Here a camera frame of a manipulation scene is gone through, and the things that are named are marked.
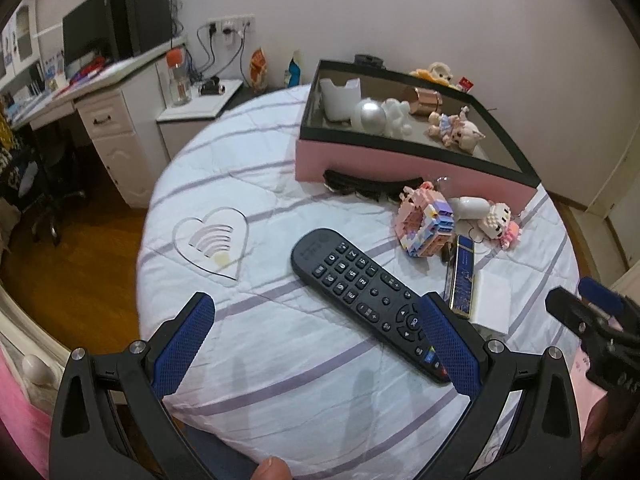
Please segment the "left hand thumb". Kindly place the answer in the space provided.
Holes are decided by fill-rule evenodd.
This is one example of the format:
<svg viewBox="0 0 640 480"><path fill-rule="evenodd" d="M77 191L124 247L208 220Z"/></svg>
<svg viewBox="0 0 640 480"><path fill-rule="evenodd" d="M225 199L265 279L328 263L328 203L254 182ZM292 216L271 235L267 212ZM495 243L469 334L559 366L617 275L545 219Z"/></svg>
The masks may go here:
<svg viewBox="0 0 640 480"><path fill-rule="evenodd" d="M263 460L254 470L250 480L292 480L290 467L277 456Z"/></svg>

